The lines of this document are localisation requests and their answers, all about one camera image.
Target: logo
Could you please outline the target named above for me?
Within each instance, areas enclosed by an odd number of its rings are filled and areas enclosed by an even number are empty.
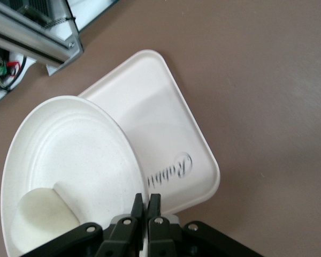
[[[190,174],[192,168],[191,156],[188,153],[179,153],[175,156],[173,164],[147,178],[148,186],[156,188],[156,185],[161,186],[170,179],[184,178]]]

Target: brown tabletop surface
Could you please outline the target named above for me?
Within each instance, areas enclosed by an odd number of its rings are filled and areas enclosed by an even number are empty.
[[[178,213],[181,224],[203,221],[268,257],[321,256],[321,0],[120,0],[81,41],[77,61],[51,77],[34,64],[0,101],[0,187],[35,106],[153,49],[221,171],[217,193]]]

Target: white plate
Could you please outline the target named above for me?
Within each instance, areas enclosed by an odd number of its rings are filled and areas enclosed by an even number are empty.
[[[162,195],[162,213],[215,194],[218,164],[159,53],[137,52],[79,96],[100,106],[125,132],[149,193]]]
[[[77,96],[59,96],[40,104],[13,138],[1,189],[9,256],[23,254],[10,237],[17,204],[39,187],[54,188],[81,224],[96,222],[103,228],[114,216],[131,211],[136,193],[148,197],[122,130],[101,108]]]

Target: rectangular white tray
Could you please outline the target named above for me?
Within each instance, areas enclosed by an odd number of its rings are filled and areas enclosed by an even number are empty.
[[[162,195],[162,213],[189,208],[216,192],[218,164],[159,53],[137,52],[79,96],[125,132],[149,193]]]

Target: round white plate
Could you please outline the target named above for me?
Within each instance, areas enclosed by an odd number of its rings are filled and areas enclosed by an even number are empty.
[[[113,217],[131,211],[136,193],[148,198],[140,166],[123,131],[101,108],[76,96],[43,102],[13,138],[1,188],[9,256],[23,254],[10,236],[17,204],[39,187],[55,189],[81,224],[96,222],[103,228]]]

